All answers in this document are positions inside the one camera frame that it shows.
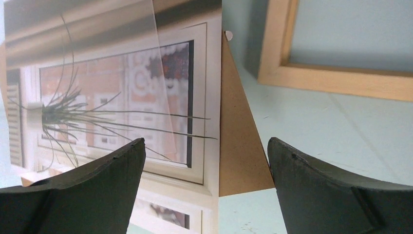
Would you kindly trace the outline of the light wooden picture frame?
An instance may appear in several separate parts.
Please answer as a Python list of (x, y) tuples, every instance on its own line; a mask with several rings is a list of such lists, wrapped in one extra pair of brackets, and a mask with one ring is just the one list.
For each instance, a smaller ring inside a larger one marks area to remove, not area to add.
[(258, 82), (336, 94), (413, 100), (412, 73), (291, 63), (299, 1), (268, 2)]

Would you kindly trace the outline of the clear acrylic sheet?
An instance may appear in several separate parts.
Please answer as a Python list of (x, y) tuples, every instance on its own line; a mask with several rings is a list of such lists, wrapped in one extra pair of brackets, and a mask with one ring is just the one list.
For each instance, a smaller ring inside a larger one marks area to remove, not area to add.
[(4, 0), (6, 109), (12, 156), (77, 164), (137, 138), (148, 157), (173, 160), (166, 47), (153, 0)]

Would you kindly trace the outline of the photo print of window plant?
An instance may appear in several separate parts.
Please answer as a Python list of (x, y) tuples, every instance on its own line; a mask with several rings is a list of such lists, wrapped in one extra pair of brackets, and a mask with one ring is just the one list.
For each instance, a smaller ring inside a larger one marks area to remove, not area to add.
[[(164, 75), (179, 79), (179, 84), (170, 88), (169, 111), (186, 115), (185, 120), (178, 119), (173, 126), (185, 130), (187, 135), (174, 140), (173, 160), (148, 157), (146, 153), (126, 234), (216, 234), (219, 231), (222, 2), (156, 1), (171, 4), (158, 13), (156, 24), (159, 44), (166, 47), (166, 60), (162, 63)], [(5, 42), (2, 2), (0, 51)], [(77, 164), (67, 159), (59, 162), (12, 156), (6, 94), (6, 74), (0, 62), (0, 189), (26, 187), (113, 152), (95, 159), (80, 159)]]

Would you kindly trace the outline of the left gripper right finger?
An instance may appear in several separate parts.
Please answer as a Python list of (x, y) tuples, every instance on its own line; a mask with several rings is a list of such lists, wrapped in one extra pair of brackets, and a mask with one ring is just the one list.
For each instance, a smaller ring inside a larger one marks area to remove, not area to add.
[(289, 234), (412, 233), (412, 186), (349, 172), (276, 137), (267, 153)]

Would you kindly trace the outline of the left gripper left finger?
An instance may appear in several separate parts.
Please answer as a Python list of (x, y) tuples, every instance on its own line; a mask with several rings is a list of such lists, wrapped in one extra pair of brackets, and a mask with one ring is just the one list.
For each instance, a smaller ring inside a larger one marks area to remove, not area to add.
[(124, 234), (146, 159), (145, 141), (29, 186), (0, 191), (3, 234)]

